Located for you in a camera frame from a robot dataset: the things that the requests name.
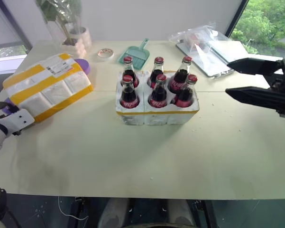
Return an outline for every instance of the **yellow and white package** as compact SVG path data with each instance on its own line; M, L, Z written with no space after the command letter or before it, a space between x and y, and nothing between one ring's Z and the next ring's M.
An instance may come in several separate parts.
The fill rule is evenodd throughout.
M93 90L93 87L68 54L49 57L3 82L11 101L27 109L40 122L64 109Z

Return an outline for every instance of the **purple lid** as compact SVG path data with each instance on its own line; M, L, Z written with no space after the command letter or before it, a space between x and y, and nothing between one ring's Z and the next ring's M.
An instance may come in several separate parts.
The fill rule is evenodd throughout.
M89 72L91 71L91 67L88 61L86 61L85 59L82 58L77 58L75 59L76 63L78 63L80 65L80 67L82 68L82 70L85 72L86 75L89 74Z

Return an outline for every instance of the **window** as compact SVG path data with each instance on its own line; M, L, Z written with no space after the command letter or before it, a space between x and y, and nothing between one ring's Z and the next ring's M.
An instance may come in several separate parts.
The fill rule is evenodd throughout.
M23 45L0 48L0 58L25 55L26 48Z
M249 0L230 37L250 54L285 57L285 0Z

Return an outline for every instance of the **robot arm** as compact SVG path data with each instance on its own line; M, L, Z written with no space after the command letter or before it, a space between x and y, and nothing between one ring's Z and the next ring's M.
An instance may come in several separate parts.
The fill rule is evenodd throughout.
M26 109L18 109L10 115L0 116L0 149L3 141L11 134L18 135L20 131L31 125L35 120L32 115Z
M0 102L0 110L8 106L10 115L0 115L0 149L3 141L10 135L19 135L20 131L32 124L35 120L32 115L25 109L19 109L16 106ZM6 191L0 188L0 220L3 219L4 214L8 211L6 207ZM4 228L3 223L0 222L0 228Z
M227 94L242 103L275 109L281 117L285 117L285 58L275 62L244 58L230 62L228 66L240 73L263 75L270 88L232 88L226 89ZM282 70L282 74L276 73L277 70Z

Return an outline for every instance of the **yellow tape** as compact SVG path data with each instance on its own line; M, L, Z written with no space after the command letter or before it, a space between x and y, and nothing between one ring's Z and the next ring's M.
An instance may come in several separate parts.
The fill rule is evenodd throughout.
M45 69L40 65L36 65L32 68L30 68L29 70L25 71L25 72L22 72L20 74L17 74L15 76L13 76L12 78L10 79L7 79L3 82L3 87L6 89L8 87L11 87L12 85L18 83L18 82L21 82L29 77L32 77L33 75L35 74L38 74L42 71L44 71Z
M66 60L66 59L71 58L71 57L70 57L68 54L66 54L66 53L63 53L63 54L59 55L59 57L60 57L61 59L63 59L63 60Z
M146 112L146 113L123 113L123 112L118 112L116 113L118 115L154 115L154 114L194 114L197 113L199 110L195 111L169 111L169 112Z
M73 96L67 98L63 102L55 105L54 107L52 107L52 108L46 110L45 112L41 113L40 115L36 116L35 117L35 121L36 122L41 122L41 121L45 120L46 118L49 118L50 116L54 115L55 113L59 112L60 110L62 110L64 108L66 108L70 104L72 104L75 101L79 100L81 97L87 95L91 91L93 91L93 86L92 85L86 87L85 89L79 91L78 93L74 94Z
M43 81L39 82L37 85L34 85L30 88L27 88L25 90L22 90L16 94L14 94L13 96L10 97L10 100L14 103L14 104L20 104L22 101L28 99L29 97L31 97L32 95L41 92L42 90L44 90L45 88L51 86L52 84L55 84L63 79L65 79L66 77L78 72L78 71L82 71L81 67L79 66L79 64L74 63L72 64L72 69L69 70L68 72L66 72L65 74L59 76L59 77L54 77L54 76L50 76L46 79L44 79Z
M175 70L164 70L163 73L164 74L167 74L167 73L175 73L176 71Z

